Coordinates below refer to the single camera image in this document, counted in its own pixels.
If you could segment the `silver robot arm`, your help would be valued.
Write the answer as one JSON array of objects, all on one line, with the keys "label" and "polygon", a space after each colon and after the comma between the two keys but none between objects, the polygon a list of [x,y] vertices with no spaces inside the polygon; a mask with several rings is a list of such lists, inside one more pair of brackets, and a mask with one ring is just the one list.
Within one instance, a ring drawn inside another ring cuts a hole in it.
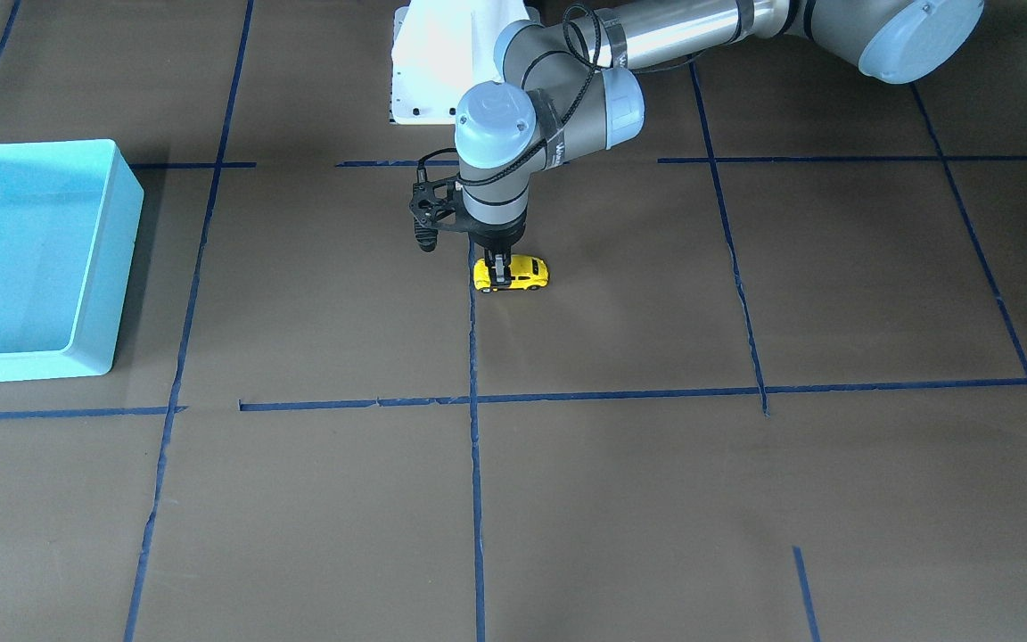
[{"label": "silver robot arm", "polygon": [[413,206],[417,240],[433,248],[446,216],[481,248],[482,292],[530,288],[517,268],[530,176],[631,141],[645,123],[639,77],[747,37],[803,37],[864,76],[910,84],[957,52],[982,1],[636,1],[568,8],[554,26],[514,21],[493,48],[497,78],[456,107],[459,174],[448,203]]}]

